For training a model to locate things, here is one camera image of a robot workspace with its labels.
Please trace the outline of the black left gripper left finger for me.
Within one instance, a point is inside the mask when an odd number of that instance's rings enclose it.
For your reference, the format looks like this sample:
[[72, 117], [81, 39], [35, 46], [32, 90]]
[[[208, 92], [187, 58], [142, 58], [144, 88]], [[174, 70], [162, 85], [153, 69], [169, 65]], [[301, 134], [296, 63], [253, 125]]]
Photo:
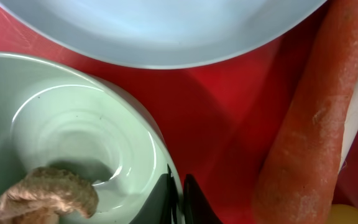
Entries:
[[154, 185], [150, 195], [130, 224], [177, 224], [178, 192], [167, 166], [167, 173], [162, 174]]

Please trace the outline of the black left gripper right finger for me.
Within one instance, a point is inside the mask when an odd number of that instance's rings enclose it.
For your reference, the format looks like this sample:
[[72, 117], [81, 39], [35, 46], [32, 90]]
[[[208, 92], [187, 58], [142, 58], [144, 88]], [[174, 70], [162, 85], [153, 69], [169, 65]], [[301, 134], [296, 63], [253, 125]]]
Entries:
[[185, 177], [183, 196], [186, 224], [223, 224], [191, 174]]

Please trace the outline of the orange carrot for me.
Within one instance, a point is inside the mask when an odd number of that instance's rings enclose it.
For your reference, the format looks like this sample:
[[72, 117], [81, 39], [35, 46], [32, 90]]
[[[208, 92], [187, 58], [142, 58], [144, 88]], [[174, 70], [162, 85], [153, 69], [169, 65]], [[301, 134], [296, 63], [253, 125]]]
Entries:
[[333, 1], [255, 187], [256, 223], [324, 223], [358, 79], [358, 0]]

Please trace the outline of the brown food lump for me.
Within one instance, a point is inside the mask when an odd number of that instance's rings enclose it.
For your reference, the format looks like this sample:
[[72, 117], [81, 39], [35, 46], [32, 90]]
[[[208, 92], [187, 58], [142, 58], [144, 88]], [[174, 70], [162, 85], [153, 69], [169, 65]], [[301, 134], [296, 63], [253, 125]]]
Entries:
[[65, 169], [38, 167], [0, 196], [0, 224], [58, 223], [72, 212], [91, 218], [98, 203], [86, 179]]

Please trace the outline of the yellow plastic cup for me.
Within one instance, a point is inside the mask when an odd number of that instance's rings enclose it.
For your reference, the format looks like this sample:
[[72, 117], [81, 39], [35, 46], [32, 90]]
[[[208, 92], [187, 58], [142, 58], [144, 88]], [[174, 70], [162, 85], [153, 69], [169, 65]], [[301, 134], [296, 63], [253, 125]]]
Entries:
[[358, 224], [358, 209], [349, 205], [333, 205], [326, 224]]

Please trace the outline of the mint green bowl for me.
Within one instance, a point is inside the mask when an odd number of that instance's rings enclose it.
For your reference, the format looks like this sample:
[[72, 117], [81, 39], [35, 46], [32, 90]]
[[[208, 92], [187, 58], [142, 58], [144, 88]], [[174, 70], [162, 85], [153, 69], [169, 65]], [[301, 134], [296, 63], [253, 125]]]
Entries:
[[178, 172], [136, 99], [58, 63], [0, 52], [0, 195], [42, 166], [92, 183], [99, 204], [90, 223], [130, 223], [169, 166], [185, 221]]

